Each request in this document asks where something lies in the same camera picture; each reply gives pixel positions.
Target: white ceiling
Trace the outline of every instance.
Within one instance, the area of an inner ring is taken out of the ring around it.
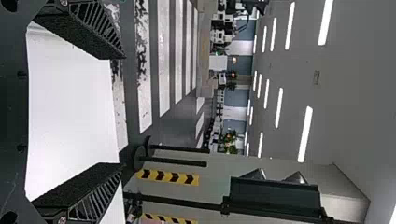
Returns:
[[[290,50],[285,40],[290,2],[274,1],[257,25],[257,48],[268,26],[266,51],[256,51],[253,70],[263,75],[262,97],[254,98],[250,155],[297,160],[304,113],[314,109],[305,161],[335,163],[372,201],[366,223],[389,223],[396,204],[396,3],[390,0],[334,0],[327,45],[318,46],[324,0],[296,0]],[[270,52],[273,17],[276,44]],[[319,85],[313,84],[320,71]],[[264,111],[265,80],[271,79]],[[278,88],[284,89],[275,128]]]

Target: warning stripe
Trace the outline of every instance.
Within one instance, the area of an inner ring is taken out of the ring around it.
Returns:
[[[151,213],[144,213],[142,218],[150,219],[150,220],[157,220],[157,221],[164,221],[166,223],[180,223],[180,224],[198,224],[198,221],[192,219],[185,219],[181,217],[167,217],[163,215],[155,215]]]
[[[199,186],[198,175],[187,175],[183,173],[172,173],[165,171],[142,169],[137,173],[137,178],[163,182],[163,183]]]

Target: light fixture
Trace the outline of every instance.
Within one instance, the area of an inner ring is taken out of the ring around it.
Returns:
[[[267,41],[267,26],[264,26],[264,35],[262,36],[262,53],[265,52],[266,41]]]
[[[248,143],[248,131],[245,131],[245,146]]]
[[[250,99],[247,100],[247,115],[250,115]]]
[[[395,208],[393,209],[393,214],[392,217],[390,218],[389,224],[396,224],[396,205]]]
[[[250,148],[250,143],[247,143],[247,157],[248,157],[248,153],[249,153],[249,148]]]
[[[259,86],[257,87],[257,99],[260,99],[262,93],[262,74],[259,75]]]
[[[304,162],[306,145],[308,144],[309,131],[311,129],[311,121],[314,110],[311,106],[306,107],[303,134],[301,135],[300,150],[298,152],[298,162]]]
[[[256,90],[256,78],[257,78],[257,71],[254,71],[254,78],[253,78],[253,91]]]
[[[253,42],[253,54],[256,53],[256,43],[257,43],[257,36],[254,35],[254,42]]]
[[[290,4],[290,13],[289,13],[289,22],[288,22],[288,32],[286,33],[286,44],[285,44],[285,50],[288,50],[290,48],[290,39],[291,39],[291,31],[293,28],[293,21],[294,21],[294,9],[295,9],[296,3],[292,2]]]
[[[280,111],[282,110],[283,88],[279,88],[279,95],[277,96],[277,108],[275,117],[275,127],[279,127]]]
[[[275,37],[276,37],[276,22],[277,22],[277,18],[274,18],[273,21],[273,32],[272,32],[272,37],[271,37],[271,51],[274,51],[274,46],[275,46]]]
[[[270,79],[267,79],[267,83],[265,84],[264,109],[266,109],[268,105],[269,90],[270,90]]]
[[[264,138],[264,134],[261,132],[260,133],[260,139],[259,139],[259,152],[257,153],[257,157],[261,158],[262,157],[262,139]]]
[[[323,46],[327,41],[327,34],[329,33],[330,19],[332,17],[332,3],[334,0],[326,0],[323,8],[322,22],[320,25],[320,33],[318,45]]]
[[[249,125],[251,126],[252,123],[253,123],[253,106],[251,107],[251,110],[250,110],[250,122],[249,122]]]

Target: gray panel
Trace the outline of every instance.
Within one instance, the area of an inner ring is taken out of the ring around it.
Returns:
[[[247,107],[249,90],[225,91],[224,105]]]
[[[239,29],[240,27],[246,25],[246,20],[238,20],[236,21],[236,27]],[[249,21],[247,24],[247,28],[239,33],[233,40],[254,40],[254,34],[256,32],[256,21]]]
[[[236,130],[237,133],[245,134],[247,123],[245,121],[225,119],[224,130]]]
[[[251,68],[253,65],[253,56],[230,56],[227,63],[227,70],[234,70],[241,75],[251,75]],[[233,64],[232,57],[236,57],[236,64]]]

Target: fluorescent light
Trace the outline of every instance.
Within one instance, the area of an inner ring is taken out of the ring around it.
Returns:
[[[259,153],[257,154],[258,158],[262,157],[262,139],[264,138],[264,134],[260,133],[260,140],[259,140]]]
[[[253,91],[256,90],[256,78],[257,78],[257,71],[254,71],[254,78],[253,78]]]
[[[322,23],[320,25],[320,33],[318,45],[323,46],[327,41],[327,34],[329,33],[330,18],[332,17],[332,3],[334,0],[326,0],[323,8]]]
[[[267,84],[265,84],[265,95],[264,95],[264,109],[267,108],[268,105],[268,92],[270,90],[270,79],[267,79]]]
[[[248,115],[248,116],[249,116],[249,114],[250,114],[249,108],[250,108],[250,99],[247,100],[247,115]]]
[[[264,170],[263,170],[263,169],[260,169],[260,171],[262,172],[262,176],[264,176],[264,178],[266,179],[267,176],[265,175]]]
[[[389,224],[396,224],[396,205],[395,208],[393,209],[392,218],[390,219]]]
[[[279,95],[277,96],[277,109],[275,117],[275,127],[279,127],[280,111],[282,109],[283,88],[279,88]]]
[[[262,93],[262,74],[259,75],[259,86],[257,87],[257,99],[260,99]]]
[[[245,146],[248,143],[248,131],[245,131]]]
[[[264,26],[264,35],[262,36],[262,52],[265,52],[266,40],[267,40],[267,26]]]
[[[272,37],[271,37],[271,51],[274,51],[274,46],[275,46],[275,37],[276,37],[276,22],[277,22],[277,18],[274,18],[274,22],[273,22],[273,32],[272,32]]]
[[[298,162],[304,162],[306,145],[308,144],[309,130],[311,129],[312,114],[314,110],[311,106],[306,107],[303,134],[301,136],[300,150],[298,152]]]
[[[286,34],[286,44],[285,50],[290,48],[290,39],[291,39],[291,30],[293,28],[293,21],[294,21],[294,9],[296,7],[296,3],[292,2],[290,5],[290,13],[289,13],[289,22],[288,22],[288,32]]]
[[[251,124],[253,123],[253,106],[250,108],[250,122],[249,125],[251,126]]]
[[[257,42],[257,36],[254,35],[254,42],[253,42],[253,54],[256,53],[256,42]]]
[[[250,148],[250,143],[247,143],[247,157],[248,157],[249,148]]]

